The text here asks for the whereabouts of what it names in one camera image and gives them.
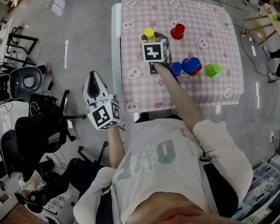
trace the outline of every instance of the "chair wheel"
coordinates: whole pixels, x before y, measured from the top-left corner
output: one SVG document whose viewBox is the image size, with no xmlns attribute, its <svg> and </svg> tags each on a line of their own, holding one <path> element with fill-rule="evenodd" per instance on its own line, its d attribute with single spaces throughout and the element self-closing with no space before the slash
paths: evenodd
<svg viewBox="0 0 280 224">
<path fill-rule="evenodd" d="M 76 137 L 75 136 L 70 136 L 70 140 L 73 142 L 76 140 Z"/>
</svg>

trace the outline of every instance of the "red cup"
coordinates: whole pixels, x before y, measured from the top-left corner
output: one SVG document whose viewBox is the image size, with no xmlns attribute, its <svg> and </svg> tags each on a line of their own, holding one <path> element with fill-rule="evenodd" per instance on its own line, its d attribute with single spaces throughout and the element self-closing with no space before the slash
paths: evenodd
<svg viewBox="0 0 280 224">
<path fill-rule="evenodd" d="M 175 28 L 171 29 L 170 34 L 174 39 L 180 40 L 183 38 L 184 31 L 185 31 L 185 26 L 182 24 L 177 24 Z"/>
</svg>

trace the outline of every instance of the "pink checkered tablecloth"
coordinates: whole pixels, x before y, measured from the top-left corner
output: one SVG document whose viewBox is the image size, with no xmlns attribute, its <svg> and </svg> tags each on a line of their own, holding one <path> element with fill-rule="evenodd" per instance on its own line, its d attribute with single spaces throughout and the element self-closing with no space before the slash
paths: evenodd
<svg viewBox="0 0 280 224">
<path fill-rule="evenodd" d="M 177 22 L 185 26 L 181 40 L 170 35 Z M 174 108 L 160 76 L 150 75 L 149 64 L 140 56 L 140 37 L 149 27 L 169 38 L 172 62 L 193 56 L 200 60 L 202 69 L 195 76 L 183 71 L 178 76 L 196 104 L 238 104 L 244 93 L 242 63 L 231 18 L 222 7 L 192 0 L 122 0 L 121 66 L 127 112 Z M 221 74 L 206 76 L 207 64 L 219 64 Z"/>
</svg>

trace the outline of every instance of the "blue cup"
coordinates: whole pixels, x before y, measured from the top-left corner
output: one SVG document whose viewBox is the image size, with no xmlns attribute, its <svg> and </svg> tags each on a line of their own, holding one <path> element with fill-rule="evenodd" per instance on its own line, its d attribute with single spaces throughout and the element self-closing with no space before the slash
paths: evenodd
<svg viewBox="0 0 280 224">
<path fill-rule="evenodd" d="M 182 71 L 182 64 L 180 62 L 172 62 L 169 66 L 175 76 L 178 76 Z"/>
<path fill-rule="evenodd" d="M 200 60 L 196 57 L 186 58 L 182 61 L 182 69 L 188 74 L 195 74 L 201 67 Z"/>
</svg>

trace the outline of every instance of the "gray floor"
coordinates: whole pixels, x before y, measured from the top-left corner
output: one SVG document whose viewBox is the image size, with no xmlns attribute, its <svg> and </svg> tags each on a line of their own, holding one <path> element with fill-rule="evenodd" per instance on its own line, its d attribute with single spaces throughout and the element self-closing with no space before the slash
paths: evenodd
<svg viewBox="0 0 280 224">
<path fill-rule="evenodd" d="M 87 112 L 82 87 L 91 70 L 96 70 L 103 77 L 112 92 L 111 7 L 120 1 L 66 0 L 61 16 L 51 11 L 54 0 L 22 1 L 10 14 L 15 16 L 15 25 L 24 25 L 23 34 L 40 39 L 31 57 L 38 64 L 49 63 L 54 74 L 54 86 L 50 94 L 61 98 L 65 89 L 70 90 L 68 113 Z M 219 5 L 215 0 L 198 1 Z M 226 5 L 234 24 L 243 26 L 244 18 L 257 15 L 255 10 L 245 6 L 242 0 L 226 2 L 234 6 Z M 241 30 L 235 27 L 237 34 Z M 243 46 L 256 63 L 257 70 L 266 74 L 268 66 L 275 71 L 280 59 L 268 62 L 262 47 L 257 46 L 254 56 L 249 37 L 254 38 L 253 35 L 242 37 Z M 67 69 L 64 68 L 66 40 L 69 41 Z M 239 104 L 201 107 L 200 111 L 204 119 L 225 121 L 235 143 L 248 156 L 252 165 L 255 165 L 261 159 L 267 160 L 274 153 L 273 145 L 268 143 L 271 132 L 276 138 L 280 136 L 280 81 L 267 84 L 267 77 L 255 72 L 253 63 L 240 45 L 239 35 L 238 42 L 245 88 Z M 275 51 L 280 48 L 280 38 L 275 34 L 265 45 Z M 259 108 L 256 82 L 259 84 Z M 98 157 L 103 141 L 107 139 L 106 132 L 96 131 L 88 119 L 75 122 L 74 129 L 77 140 L 68 142 L 61 148 L 65 158 L 69 160 L 77 156 L 78 146 L 85 147 L 93 156 Z"/>
</svg>

